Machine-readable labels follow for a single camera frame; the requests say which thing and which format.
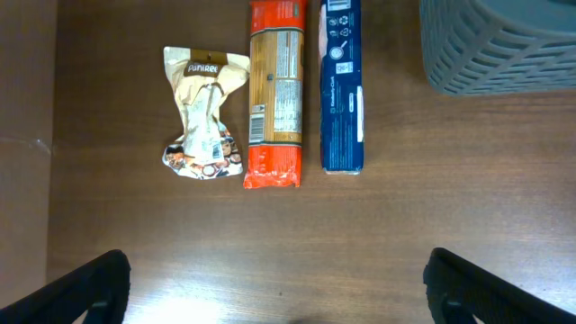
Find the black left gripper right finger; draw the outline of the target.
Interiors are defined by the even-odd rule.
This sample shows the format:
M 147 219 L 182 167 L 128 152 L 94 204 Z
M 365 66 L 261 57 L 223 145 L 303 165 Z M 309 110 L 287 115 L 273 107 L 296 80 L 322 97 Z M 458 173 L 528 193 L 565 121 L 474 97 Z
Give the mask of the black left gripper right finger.
M 423 273 L 436 324 L 575 324 L 575 315 L 521 290 L 443 248 L 432 250 Z

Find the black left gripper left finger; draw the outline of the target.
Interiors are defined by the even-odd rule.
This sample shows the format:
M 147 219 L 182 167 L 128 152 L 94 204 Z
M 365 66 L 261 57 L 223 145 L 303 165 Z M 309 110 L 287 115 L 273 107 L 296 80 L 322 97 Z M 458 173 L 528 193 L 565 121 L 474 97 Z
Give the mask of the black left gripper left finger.
M 1 323 L 121 324 L 130 293 L 130 263 L 119 249 L 80 266 L 1 309 Z

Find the grey plastic basket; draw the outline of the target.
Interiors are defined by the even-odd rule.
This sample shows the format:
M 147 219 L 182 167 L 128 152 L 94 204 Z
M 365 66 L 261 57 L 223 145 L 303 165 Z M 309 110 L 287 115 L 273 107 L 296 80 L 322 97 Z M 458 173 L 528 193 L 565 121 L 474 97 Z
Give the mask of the grey plastic basket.
M 575 87 L 571 0 L 421 0 L 423 66 L 445 95 Z

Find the blue cardboard box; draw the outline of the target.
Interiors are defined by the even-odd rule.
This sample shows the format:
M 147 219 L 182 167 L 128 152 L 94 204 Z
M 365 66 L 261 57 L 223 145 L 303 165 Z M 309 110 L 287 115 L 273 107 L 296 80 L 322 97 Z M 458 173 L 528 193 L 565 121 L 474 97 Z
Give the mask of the blue cardboard box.
M 360 0 L 322 0 L 319 9 L 320 154 L 328 174 L 364 167 Z

